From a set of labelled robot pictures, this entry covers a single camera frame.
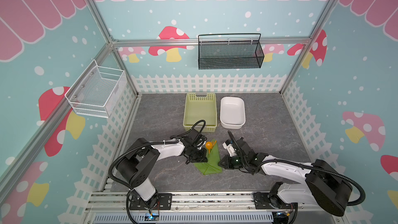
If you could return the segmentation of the orange plastic fork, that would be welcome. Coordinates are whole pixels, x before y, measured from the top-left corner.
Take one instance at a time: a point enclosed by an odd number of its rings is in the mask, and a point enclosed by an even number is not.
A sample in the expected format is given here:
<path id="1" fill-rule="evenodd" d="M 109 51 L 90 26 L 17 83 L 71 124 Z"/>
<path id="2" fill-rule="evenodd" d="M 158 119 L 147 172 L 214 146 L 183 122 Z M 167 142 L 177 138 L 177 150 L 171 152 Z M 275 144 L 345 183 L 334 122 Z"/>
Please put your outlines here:
<path id="1" fill-rule="evenodd" d="M 211 143 L 212 143 L 212 149 L 215 148 L 216 145 L 217 145 L 217 141 L 216 141 L 216 140 L 213 140 L 213 141 L 211 141 Z"/>

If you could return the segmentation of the green paper napkin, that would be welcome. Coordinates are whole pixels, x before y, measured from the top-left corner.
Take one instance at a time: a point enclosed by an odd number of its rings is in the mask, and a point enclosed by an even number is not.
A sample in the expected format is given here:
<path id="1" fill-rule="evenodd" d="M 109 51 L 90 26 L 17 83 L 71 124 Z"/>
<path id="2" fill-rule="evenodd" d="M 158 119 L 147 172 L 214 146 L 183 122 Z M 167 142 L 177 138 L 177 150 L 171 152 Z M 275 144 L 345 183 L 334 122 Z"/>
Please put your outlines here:
<path id="1" fill-rule="evenodd" d="M 207 154 L 207 162 L 194 163 L 194 166 L 203 174 L 219 174 L 222 173 L 222 167 L 218 165 L 220 162 L 220 154 L 218 145 L 215 144 L 210 153 Z"/>

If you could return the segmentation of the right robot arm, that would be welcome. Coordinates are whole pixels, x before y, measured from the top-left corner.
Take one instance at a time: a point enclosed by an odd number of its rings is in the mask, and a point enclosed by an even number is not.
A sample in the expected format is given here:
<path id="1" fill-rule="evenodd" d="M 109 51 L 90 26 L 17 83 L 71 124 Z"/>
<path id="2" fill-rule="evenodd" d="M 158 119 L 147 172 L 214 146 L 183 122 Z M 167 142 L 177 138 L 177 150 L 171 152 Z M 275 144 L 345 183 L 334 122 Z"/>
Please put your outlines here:
<path id="1" fill-rule="evenodd" d="M 236 140 L 232 132 L 223 147 L 228 151 L 219 162 L 227 170 L 240 170 L 251 175 L 278 176 L 291 184 L 276 182 L 267 193 L 254 193 L 257 209 L 282 209 L 288 205 L 317 205 L 327 213 L 342 217 L 348 206 L 364 202 L 366 193 L 353 179 L 338 173 L 326 161 L 299 163 L 280 159 L 254 150 L 243 138 Z"/>

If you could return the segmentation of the orange plastic spoon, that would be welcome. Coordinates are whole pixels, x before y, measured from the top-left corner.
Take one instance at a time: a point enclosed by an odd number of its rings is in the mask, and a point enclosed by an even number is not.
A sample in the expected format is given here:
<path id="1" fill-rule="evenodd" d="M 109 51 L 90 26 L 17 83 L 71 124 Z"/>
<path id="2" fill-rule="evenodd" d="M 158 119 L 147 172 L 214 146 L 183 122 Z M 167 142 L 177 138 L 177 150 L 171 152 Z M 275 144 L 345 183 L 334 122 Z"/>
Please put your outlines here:
<path id="1" fill-rule="evenodd" d="M 206 147 L 208 153 L 211 153 L 213 146 L 214 146 L 213 142 L 206 142 L 205 147 Z"/>

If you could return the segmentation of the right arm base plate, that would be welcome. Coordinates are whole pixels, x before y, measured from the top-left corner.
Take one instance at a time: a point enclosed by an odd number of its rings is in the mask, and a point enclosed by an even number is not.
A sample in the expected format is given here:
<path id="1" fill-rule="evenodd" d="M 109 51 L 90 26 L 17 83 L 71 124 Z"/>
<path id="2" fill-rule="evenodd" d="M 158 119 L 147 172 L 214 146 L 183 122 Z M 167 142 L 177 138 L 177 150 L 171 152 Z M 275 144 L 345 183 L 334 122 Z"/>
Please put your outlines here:
<path id="1" fill-rule="evenodd" d="M 256 209 L 294 209 L 291 203 L 283 202 L 277 194 L 274 193 L 255 192 L 253 197 Z"/>

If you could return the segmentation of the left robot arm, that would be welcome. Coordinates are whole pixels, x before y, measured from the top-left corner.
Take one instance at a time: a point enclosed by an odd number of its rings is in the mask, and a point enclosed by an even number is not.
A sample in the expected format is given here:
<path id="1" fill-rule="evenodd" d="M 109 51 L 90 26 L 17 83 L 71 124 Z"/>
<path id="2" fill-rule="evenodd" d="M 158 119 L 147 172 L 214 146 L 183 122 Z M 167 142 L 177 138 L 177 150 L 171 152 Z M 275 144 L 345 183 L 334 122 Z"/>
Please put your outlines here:
<path id="1" fill-rule="evenodd" d="M 135 191 L 143 201 L 154 199 L 157 190 L 149 174 L 155 164 L 165 158 L 183 156 L 186 164 L 207 162 L 207 151 L 202 146 L 207 138 L 202 134 L 205 120 L 199 120 L 188 131 L 173 135 L 169 140 L 149 142 L 137 139 L 108 169 L 108 177 Z"/>

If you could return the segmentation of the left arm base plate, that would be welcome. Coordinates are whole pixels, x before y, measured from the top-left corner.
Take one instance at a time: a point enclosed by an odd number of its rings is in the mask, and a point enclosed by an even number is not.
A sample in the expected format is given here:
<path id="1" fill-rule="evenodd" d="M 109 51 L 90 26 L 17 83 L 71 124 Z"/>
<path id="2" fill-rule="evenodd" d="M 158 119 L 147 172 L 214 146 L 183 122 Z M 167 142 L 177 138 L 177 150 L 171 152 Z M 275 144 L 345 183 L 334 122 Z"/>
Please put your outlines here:
<path id="1" fill-rule="evenodd" d="M 129 199 L 128 207 L 129 210 L 170 210 L 172 197 L 172 194 L 155 193 L 148 201 L 144 201 L 142 198 L 133 196 Z"/>

